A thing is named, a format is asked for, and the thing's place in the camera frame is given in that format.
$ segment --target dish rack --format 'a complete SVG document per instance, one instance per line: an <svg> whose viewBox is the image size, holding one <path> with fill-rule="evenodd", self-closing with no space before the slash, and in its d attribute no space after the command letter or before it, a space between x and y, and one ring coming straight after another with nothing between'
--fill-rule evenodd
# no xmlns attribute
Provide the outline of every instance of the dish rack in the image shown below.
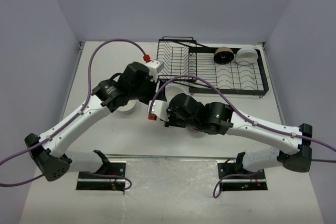
<svg viewBox="0 0 336 224"><path fill-rule="evenodd" d="M218 48L197 43L193 37L163 37L159 39L156 58L164 62L159 75L161 81L183 74L201 77L223 94L258 95L263 97L268 83L260 50L257 63L240 65L232 62L220 65L214 62ZM240 48L231 48L235 54ZM196 79L178 79L175 83L188 86L189 93L215 93L213 89Z"/></svg>

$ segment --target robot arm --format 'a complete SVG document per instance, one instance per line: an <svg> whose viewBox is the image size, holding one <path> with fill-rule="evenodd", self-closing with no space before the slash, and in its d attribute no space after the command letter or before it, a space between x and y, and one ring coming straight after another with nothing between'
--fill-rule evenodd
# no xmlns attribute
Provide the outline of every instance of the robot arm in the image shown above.
<svg viewBox="0 0 336 224"><path fill-rule="evenodd" d="M60 178L69 172L97 172L109 162L100 151L92 153L67 152L69 146L88 128L103 119L118 107L126 105L130 100L139 100L145 104L157 90L158 73L163 63L152 60L146 64L133 62L120 75L118 81L113 78L101 81L92 90L90 100L83 109L84 103L70 113L52 129L37 136L30 134L25 138L27 147L32 147L48 139L41 146L30 152L30 155L48 181ZM74 117L78 116L58 134L58 129Z"/></svg>
<svg viewBox="0 0 336 224"><path fill-rule="evenodd" d="M276 166L283 166L295 172L309 171L310 143L294 136L312 137L310 125L284 126L243 113L254 122L251 124L242 119L227 104L212 102L203 105L186 94L176 95L169 103L155 100L151 112L164 121L166 127L189 126L210 135L241 136L271 146L257 152L239 153L233 173L257 172ZM257 126L258 123L287 132L292 137L264 130Z"/></svg>

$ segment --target gray wall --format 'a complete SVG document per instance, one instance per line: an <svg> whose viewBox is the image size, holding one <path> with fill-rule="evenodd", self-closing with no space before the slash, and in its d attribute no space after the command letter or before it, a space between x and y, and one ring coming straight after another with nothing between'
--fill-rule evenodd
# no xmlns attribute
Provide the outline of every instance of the gray wall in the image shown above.
<svg viewBox="0 0 336 224"><path fill-rule="evenodd" d="M194 36L203 42L261 42L290 0L58 0L81 40L156 41Z"/></svg>
<svg viewBox="0 0 336 224"><path fill-rule="evenodd" d="M0 0L0 159L60 119L78 42L56 0ZM29 155L0 168L3 183L32 178ZM29 185L0 188L0 222L18 223Z"/></svg>
<svg viewBox="0 0 336 224"><path fill-rule="evenodd" d="M336 2L291 0L266 44L287 124L310 123L314 136L336 146ZM335 159L313 146L315 158ZM310 177L325 223L336 222L336 166L312 164Z"/></svg>

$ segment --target red connector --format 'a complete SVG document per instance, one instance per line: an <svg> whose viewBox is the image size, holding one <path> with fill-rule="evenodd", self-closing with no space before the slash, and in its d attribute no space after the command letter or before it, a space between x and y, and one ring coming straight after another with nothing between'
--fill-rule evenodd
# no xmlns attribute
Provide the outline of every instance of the red connector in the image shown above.
<svg viewBox="0 0 336 224"><path fill-rule="evenodd" d="M148 115L148 120L155 121L156 120L156 115L154 115L154 114Z"/></svg>
<svg viewBox="0 0 336 224"><path fill-rule="evenodd" d="M151 61L151 57L150 57L149 55L144 55L144 56L143 56L143 59L144 59L144 61L146 61L146 62L150 62L150 61Z"/></svg>

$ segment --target tabletop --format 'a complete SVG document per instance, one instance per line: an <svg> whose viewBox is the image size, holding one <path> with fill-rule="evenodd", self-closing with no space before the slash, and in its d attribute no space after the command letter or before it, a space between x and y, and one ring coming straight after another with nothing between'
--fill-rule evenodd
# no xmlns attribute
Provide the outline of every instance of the tabletop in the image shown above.
<svg viewBox="0 0 336 224"><path fill-rule="evenodd" d="M86 42L72 84L65 115L85 99L88 61L100 44ZM139 43L155 58L157 43ZM244 45L207 46L243 47ZM243 112L280 123L269 71L262 53L269 91L262 97L227 95ZM101 48L92 65L92 86L133 61L142 62L133 45L115 42ZM214 94L194 94L203 103L222 102ZM69 148L101 150L107 154L235 157L264 144L235 136L206 135L179 128L165 128L147 119L147 106L137 103L130 114L114 112L88 129ZM212 190L218 180L214 160L131 160L127 177L133 187L117 191L77 191L76 173L49 183L44 179L30 188L21 223L323 223L308 173L282 167L265 171L267 191L225 192L218 199Z"/></svg>

